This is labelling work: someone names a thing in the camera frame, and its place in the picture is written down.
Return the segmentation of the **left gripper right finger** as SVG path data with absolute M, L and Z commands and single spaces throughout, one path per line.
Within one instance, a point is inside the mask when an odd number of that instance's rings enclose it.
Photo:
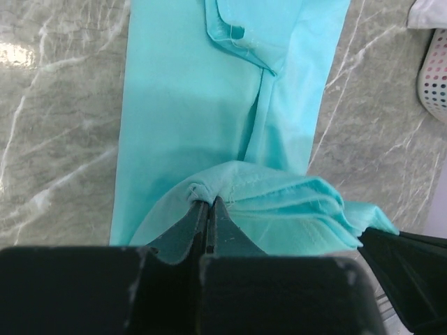
M 200 334 L 384 334 L 363 268 L 350 258 L 262 252 L 221 198 L 200 259 Z

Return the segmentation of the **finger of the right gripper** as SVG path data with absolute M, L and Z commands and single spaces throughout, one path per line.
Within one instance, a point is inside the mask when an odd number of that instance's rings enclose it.
M 446 240 L 368 228 L 360 253 L 410 332 L 446 331 Z

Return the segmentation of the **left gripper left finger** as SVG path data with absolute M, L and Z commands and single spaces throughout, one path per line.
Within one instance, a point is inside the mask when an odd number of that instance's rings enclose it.
M 146 246 L 16 246 L 1 252 L 2 334 L 196 334 L 209 207 Z

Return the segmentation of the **teal t shirt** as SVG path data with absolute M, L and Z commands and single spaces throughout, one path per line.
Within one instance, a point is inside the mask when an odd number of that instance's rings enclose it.
M 148 244 L 221 198 L 270 255 L 398 229 L 307 175 L 348 1 L 133 1 L 110 243 Z

